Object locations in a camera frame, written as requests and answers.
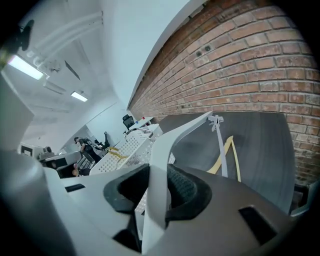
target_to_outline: white ceiling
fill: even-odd
[[[35,115],[31,123],[32,127],[29,127],[25,134],[26,139],[43,135],[48,125],[58,123],[66,115],[71,115],[74,110],[83,107],[84,104],[89,105],[95,96],[102,94],[110,86],[101,40],[104,38],[102,20],[100,25],[93,24],[95,27],[86,33],[76,26],[64,30],[67,24],[76,23],[92,14],[102,15],[99,0],[44,0],[21,21],[20,25],[24,26],[30,19],[33,19],[34,26],[28,50],[19,50],[18,55],[35,66],[34,58],[37,54],[40,53],[42,58],[47,58],[52,54],[52,51],[43,54],[44,51],[41,49],[49,44],[57,43],[58,51],[50,56],[49,60],[59,63],[61,70],[51,74],[47,73],[49,75],[47,80],[65,90],[61,95],[44,88],[45,75],[42,79],[36,80],[9,65],[4,68],[4,72],[16,91]],[[80,32],[76,39],[59,49],[60,39],[64,36],[64,32],[69,33],[77,29]],[[57,31],[60,31],[60,34],[52,36],[49,42],[40,48],[41,42],[55,35]],[[30,50],[36,55],[29,57],[27,53]],[[80,80],[66,68],[65,61],[79,75]],[[74,91],[83,92],[88,101],[82,102],[73,98],[71,93]]]

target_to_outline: person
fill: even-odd
[[[98,163],[101,160],[101,157],[96,154],[94,149],[89,145],[88,140],[85,138],[74,137],[75,144],[80,143],[81,149],[80,152],[87,152],[95,163]]]

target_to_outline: brick wall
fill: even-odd
[[[296,183],[320,177],[320,75],[293,22],[265,1],[209,1],[162,47],[129,109],[136,118],[284,113]]]

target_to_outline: white bracket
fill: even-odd
[[[218,136],[218,143],[220,148],[220,156],[221,156],[221,170],[222,170],[222,176],[228,177],[228,168],[227,168],[227,160],[226,160],[226,154],[225,154],[225,147],[224,143],[222,141],[222,136],[220,133],[220,123],[224,121],[224,118],[222,116],[218,116],[217,114],[215,116],[209,116],[208,120],[210,122],[210,126],[212,126],[212,131],[214,132],[216,130],[216,134]]]

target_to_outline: white wall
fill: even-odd
[[[45,127],[45,134],[40,139],[38,137],[31,138],[26,143],[40,147],[50,146],[53,152],[58,152],[69,139],[72,139],[77,131],[115,103],[118,103],[119,109],[125,110],[125,107],[120,103],[112,88],[109,88],[106,93],[103,93],[99,97],[83,102],[76,111],[65,114],[59,123],[47,125]]]
[[[90,122],[86,124],[92,134],[99,142],[105,142],[104,132],[108,134],[108,142],[111,146],[123,139],[123,132],[126,126],[123,124],[122,117],[127,114],[121,102],[117,102]]]
[[[104,58],[127,107],[143,75],[179,25],[205,0],[100,0]]]

